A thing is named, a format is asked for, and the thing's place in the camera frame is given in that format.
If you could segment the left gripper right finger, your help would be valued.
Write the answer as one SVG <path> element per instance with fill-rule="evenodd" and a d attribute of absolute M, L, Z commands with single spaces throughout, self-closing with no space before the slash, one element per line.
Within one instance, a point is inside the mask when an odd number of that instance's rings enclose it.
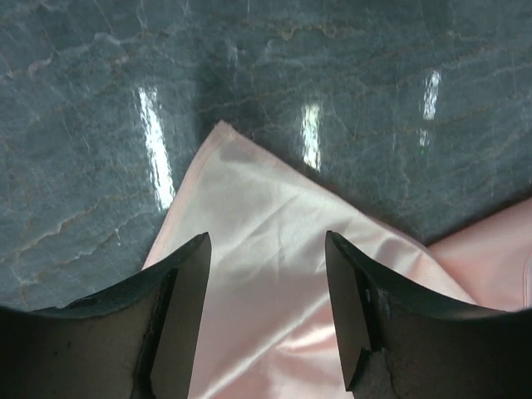
<path fill-rule="evenodd" d="M 335 232 L 325 254 L 344 386 L 354 397 L 530 397 L 530 310 L 447 297 Z"/>

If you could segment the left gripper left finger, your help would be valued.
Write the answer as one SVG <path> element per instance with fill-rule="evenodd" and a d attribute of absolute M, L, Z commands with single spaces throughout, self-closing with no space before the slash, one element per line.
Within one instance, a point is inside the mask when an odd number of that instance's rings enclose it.
<path fill-rule="evenodd" d="M 210 260 L 200 234 L 64 308 L 2 308 L 2 397 L 187 397 Z"/>

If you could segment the light pink satin napkin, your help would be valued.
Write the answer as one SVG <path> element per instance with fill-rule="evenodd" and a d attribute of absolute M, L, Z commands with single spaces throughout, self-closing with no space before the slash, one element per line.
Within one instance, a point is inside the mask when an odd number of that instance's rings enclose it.
<path fill-rule="evenodd" d="M 439 293 L 505 311 L 531 304 L 529 200 L 427 248 L 220 122 L 146 260 L 210 236 L 190 397 L 347 397 L 325 269 L 329 230 Z"/>

